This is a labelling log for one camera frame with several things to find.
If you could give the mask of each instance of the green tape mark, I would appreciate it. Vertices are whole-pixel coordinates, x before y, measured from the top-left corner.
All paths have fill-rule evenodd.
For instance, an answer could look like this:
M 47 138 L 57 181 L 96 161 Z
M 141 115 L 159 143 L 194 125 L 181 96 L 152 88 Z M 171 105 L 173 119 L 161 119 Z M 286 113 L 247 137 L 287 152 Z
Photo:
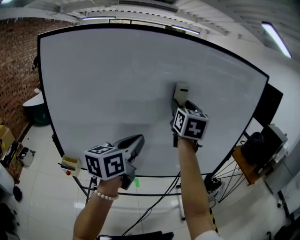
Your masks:
M 138 178 L 135 178 L 135 179 L 134 179 L 134 182 L 135 182 L 135 186 L 136 186 L 137 188 L 139 188 L 139 187 L 140 187 L 139 179 L 138 179 Z

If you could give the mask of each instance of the red brick wall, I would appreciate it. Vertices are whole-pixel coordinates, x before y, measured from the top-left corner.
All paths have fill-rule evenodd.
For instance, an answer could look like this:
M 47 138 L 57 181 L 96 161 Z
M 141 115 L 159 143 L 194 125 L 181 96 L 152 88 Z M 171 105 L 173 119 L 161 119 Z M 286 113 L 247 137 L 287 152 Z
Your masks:
M 40 84 L 38 69 L 32 71 L 38 34 L 71 25 L 43 18 L 0 21 L 0 118 L 15 138 L 29 122 L 23 103 Z

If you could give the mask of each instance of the whiteboard frame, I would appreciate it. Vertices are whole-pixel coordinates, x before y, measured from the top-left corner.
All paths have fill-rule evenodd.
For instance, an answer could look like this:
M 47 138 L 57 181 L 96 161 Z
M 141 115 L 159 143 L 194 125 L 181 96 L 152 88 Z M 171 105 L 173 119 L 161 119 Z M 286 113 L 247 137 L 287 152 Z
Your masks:
M 249 67 L 251 67 L 254 70 L 258 71 L 260 74 L 264 75 L 267 78 L 267 81 L 266 81 L 266 84 L 264 86 L 264 89 L 265 89 L 267 83 L 269 82 L 269 76 L 265 72 L 263 72 L 261 69 L 259 69 L 258 67 L 256 67 L 252 63 L 248 62 L 244 58 L 236 55 L 235 53 L 233 53 L 233 52 L 231 52 L 231 51 L 229 51 L 229 50 L 227 50 L 225 48 L 222 48 L 222 47 L 220 47 L 220 46 L 218 46 L 218 45 L 216 45 L 214 43 L 211 43 L 209 41 L 206 41 L 206 40 L 203 40 L 201 38 L 188 35 L 186 33 L 174 31 L 174 30 L 157 28 L 157 27 L 152 27 L 152 26 L 147 26 L 147 25 L 137 25 L 137 24 L 99 23 L 99 24 L 88 24 L 88 25 L 79 25 L 79 26 L 67 27 L 67 28 L 62 28 L 62 29 L 57 29 L 57 30 L 53 30 L 53 31 L 50 31 L 50 32 L 42 33 L 42 34 L 38 35 L 38 37 L 37 37 L 38 73 L 39 73 L 39 78 L 40 78 L 40 83 L 41 83 L 41 89 L 42 89 L 43 98 L 44 98 L 44 104 L 45 104 L 45 107 L 46 107 L 46 112 L 48 114 L 48 117 L 49 117 L 49 120 L 50 120 L 50 124 L 51 124 L 52 130 L 53 130 L 53 133 L 54 133 L 53 141 L 54 141 L 55 146 L 58 149 L 59 154 L 61 156 L 63 156 L 64 151 L 63 151 L 63 148 L 62 148 L 62 146 L 61 146 L 61 144 L 59 142 L 59 139 L 58 139 L 58 137 L 56 135 L 56 131 L 55 131 L 55 128 L 54 128 L 54 125 L 53 125 L 53 122 L 52 122 L 52 119 L 51 119 L 51 116 L 50 116 L 50 112 L 49 112 L 47 100 L 46 100 L 46 97 L 45 97 L 45 91 L 44 91 L 44 85 L 43 85 L 43 77 L 42 77 L 42 68 L 41 68 L 41 58 L 40 58 L 40 43 L 41 43 L 41 39 L 45 38 L 45 37 L 48 37 L 48 36 L 55 35 L 55 34 L 66 33 L 66 32 L 71 32 L 71 31 L 79 31 L 79 30 L 87 30 L 87 29 L 107 29 L 107 28 L 108 29 L 131 29 L 131 30 L 152 31 L 152 32 L 168 34 L 168 35 L 172 35 L 172 36 L 175 36 L 175 37 L 180 37 L 180 38 L 184 38 L 184 39 L 187 39 L 187 40 L 194 41 L 194 42 L 206 45 L 208 47 L 214 48 L 214 49 L 216 49 L 218 51 L 221 51 L 221 52 L 223 52 L 223 53 L 225 53 L 225 54 L 227 54 L 227 55 L 229 55 L 229 56 L 231 56 L 233 58 L 236 58 L 237 60 L 242 61 L 243 63 L 245 63 Z M 251 122 L 251 120 L 253 118 L 254 112 L 253 112 L 251 118 L 249 119 L 249 122 L 246 125 L 244 131 L 241 133 L 240 137 L 237 139 L 236 143 L 233 145 L 233 147 L 231 148 L 231 150 L 229 151 L 229 153 L 224 157 L 224 159 L 222 160 L 222 162 L 216 167 L 216 169 L 213 172 L 207 174 L 206 179 L 211 178 L 215 173 L 217 173 L 220 170 L 220 168 L 224 165 L 224 163 L 230 158 L 231 154 L 234 151 L 234 147 L 236 146 L 236 144 L 238 143 L 239 139 L 243 136 L 243 134 L 245 133 L 246 129 L 248 128 L 248 126 L 249 126 L 249 124 L 250 124 L 250 122 Z M 171 177 L 171 176 L 147 176 L 147 177 Z

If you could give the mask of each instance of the white tile floor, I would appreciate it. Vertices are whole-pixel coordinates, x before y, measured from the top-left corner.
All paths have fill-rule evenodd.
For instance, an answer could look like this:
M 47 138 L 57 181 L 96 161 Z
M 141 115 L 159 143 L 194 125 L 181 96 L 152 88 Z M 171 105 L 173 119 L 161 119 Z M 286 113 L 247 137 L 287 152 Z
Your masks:
M 20 222 L 17 234 L 22 240 L 72 239 L 75 219 L 85 205 L 85 195 L 73 178 L 63 173 L 57 164 L 60 156 L 51 135 L 50 125 L 33 126 L 30 129 L 23 145 L 37 153 L 32 165 L 23 168 L 20 177 L 19 187 L 23 192 L 23 199 L 21 202 L 15 201 L 11 196 L 1 199 L 17 211 Z M 81 171 L 79 179 L 83 185 L 88 186 L 90 176 L 86 171 Z M 132 184 L 128 192 L 164 193 L 172 181 L 139 178 L 140 186 Z M 122 234 L 157 199 L 158 197 L 120 196 L 113 203 L 101 233 Z M 253 186 L 247 186 L 244 181 L 228 198 L 213 208 L 220 235 L 225 240 L 265 240 L 267 231 L 274 234 L 285 224 L 284 211 L 277 208 L 276 201 L 262 180 Z M 190 239 L 187 224 L 180 219 L 178 203 L 179 198 L 176 196 L 164 198 L 151 215 L 129 233 L 173 231 L 175 240 Z

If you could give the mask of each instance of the black monitor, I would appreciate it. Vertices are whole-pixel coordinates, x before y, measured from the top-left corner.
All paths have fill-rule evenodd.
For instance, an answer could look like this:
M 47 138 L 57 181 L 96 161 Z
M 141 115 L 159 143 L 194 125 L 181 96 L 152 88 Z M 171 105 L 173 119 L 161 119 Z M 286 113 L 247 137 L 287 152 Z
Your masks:
M 271 123 L 278 109 L 282 96 L 282 92 L 280 92 L 270 84 L 266 84 L 266 87 L 262 92 L 262 97 L 259 100 L 253 115 L 253 117 L 263 127 Z

